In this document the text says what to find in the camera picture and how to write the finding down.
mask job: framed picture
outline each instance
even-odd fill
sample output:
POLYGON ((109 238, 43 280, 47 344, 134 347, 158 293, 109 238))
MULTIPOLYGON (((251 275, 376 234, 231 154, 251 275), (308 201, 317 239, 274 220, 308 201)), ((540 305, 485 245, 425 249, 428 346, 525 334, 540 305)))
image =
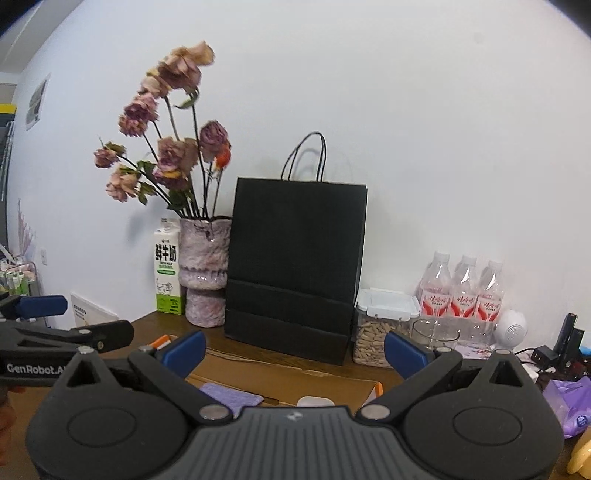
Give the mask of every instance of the framed picture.
POLYGON ((27 130, 31 129, 41 119, 41 106, 43 105, 43 96, 49 81, 49 75, 43 80, 35 89, 31 100, 29 100, 29 108, 27 110, 26 125, 27 130))

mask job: bag handle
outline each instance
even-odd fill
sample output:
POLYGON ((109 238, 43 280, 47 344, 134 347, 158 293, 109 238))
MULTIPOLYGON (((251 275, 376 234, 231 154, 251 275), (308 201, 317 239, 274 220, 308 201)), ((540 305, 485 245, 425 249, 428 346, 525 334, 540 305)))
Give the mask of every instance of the bag handle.
POLYGON ((326 139, 324 135, 320 132, 310 132, 307 134, 304 139, 298 143, 298 145, 292 150, 290 156, 287 157, 285 164, 283 165, 283 169, 281 170, 281 180, 283 180, 283 175, 285 174, 285 169, 287 168, 290 160, 291 160, 291 167, 289 173, 287 174, 287 180, 291 180, 291 172, 293 171, 294 164, 296 163, 297 154, 300 152, 300 147, 308 140, 310 137, 314 135, 318 135, 320 137, 321 147, 320 147, 320 158, 318 160, 318 168, 316 169, 316 181, 324 181, 324 168, 326 167, 326 139))

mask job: pink speckled vase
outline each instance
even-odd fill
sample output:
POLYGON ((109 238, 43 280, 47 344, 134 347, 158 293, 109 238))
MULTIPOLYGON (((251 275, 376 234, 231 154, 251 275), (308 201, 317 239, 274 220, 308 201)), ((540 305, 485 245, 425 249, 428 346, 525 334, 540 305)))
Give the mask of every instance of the pink speckled vase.
POLYGON ((225 321, 228 247, 232 220, 181 219, 178 279, 187 287, 186 317, 200 327, 225 321))

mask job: purple plastic bag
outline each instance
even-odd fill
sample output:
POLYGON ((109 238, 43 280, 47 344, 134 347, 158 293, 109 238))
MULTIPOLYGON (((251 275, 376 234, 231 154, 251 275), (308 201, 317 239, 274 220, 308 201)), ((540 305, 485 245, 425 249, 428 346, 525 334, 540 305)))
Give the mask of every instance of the purple plastic bag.
POLYGON ((562 425, 564 438, 584 432, 591 419, 591 380, 583 377, 578 382, 551 380, 544 397, 562 425))

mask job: glass cup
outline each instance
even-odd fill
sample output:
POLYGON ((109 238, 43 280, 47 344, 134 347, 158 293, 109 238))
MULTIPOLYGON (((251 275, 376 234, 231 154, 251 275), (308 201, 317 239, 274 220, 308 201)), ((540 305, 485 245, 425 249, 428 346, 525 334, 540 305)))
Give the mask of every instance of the glass cup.
POLYGON ((460 332, 442 318, 419 318, 413 323, 410 338, 429 348, 455 348, 460 332))

